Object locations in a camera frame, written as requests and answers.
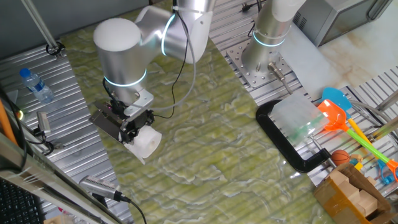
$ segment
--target bottle cap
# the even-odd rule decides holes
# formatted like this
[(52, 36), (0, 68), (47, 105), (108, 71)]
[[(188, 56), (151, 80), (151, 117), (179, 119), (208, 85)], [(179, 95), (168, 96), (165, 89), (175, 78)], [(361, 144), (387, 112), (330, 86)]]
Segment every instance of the bottle cap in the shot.
[(30, 70), (27, 68), (23, 68), (19, 71), (19, 75), (22, 77), (28, 77), (31, 74)]

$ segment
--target plastic bottle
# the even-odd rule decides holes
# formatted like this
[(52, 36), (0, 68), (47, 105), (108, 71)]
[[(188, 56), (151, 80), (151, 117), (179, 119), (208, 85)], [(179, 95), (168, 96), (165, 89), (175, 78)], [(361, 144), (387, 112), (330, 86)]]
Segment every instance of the plastic bottle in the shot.
[(43, 80), (29, 69), (23, 68), (19, 71), (23, 84), (36, 96), (42, 103), (50, 103), (54, 98), (51, 89), (45, 85)]

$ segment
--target small orange ball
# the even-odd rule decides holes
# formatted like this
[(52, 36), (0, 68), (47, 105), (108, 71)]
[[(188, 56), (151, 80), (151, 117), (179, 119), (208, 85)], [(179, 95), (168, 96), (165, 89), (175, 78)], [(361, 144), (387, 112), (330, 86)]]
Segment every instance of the small orange ball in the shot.
[(343, 163), (349, 162), (349, 155), (344, 150), (336, 150), (331, 154), (331, 160), (338, 165), (342, 165)]

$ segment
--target black keyboard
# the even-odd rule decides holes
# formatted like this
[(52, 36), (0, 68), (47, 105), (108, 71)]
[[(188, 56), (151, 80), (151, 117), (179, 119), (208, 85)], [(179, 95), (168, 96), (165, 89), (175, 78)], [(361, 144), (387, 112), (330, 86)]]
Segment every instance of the black keyboard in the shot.
[(0, 223), (42, 224), (43, 215), (39, 198), (0, 179)]

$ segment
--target table surface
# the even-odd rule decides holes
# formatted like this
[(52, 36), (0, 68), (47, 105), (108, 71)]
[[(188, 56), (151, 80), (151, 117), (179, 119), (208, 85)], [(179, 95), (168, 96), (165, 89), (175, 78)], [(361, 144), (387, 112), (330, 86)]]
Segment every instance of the table surface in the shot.
[[(171, 9), (171, 1), (157, 4)], [(139, 11), (121, 17), (135, 20)], [(95, 25), (62, 37), (90, 112), (107, 99), (93, 43)], [(158, 56), (148, 66), (154, 106), (172, 103), (182, 62)], [(181, 99), (192, 82), (186, 65), (175, 86)], [(307, 175), (293, 170), (256, 123), (257, 105), (209, 39), (197, 63), (195, 88), (171, 119), (157, 118), (163, 134), (146, 165), (100, 132), (122, 191), (148, 223), (329, 223)], [(131, 212), (142, 223), (134, 207)]]

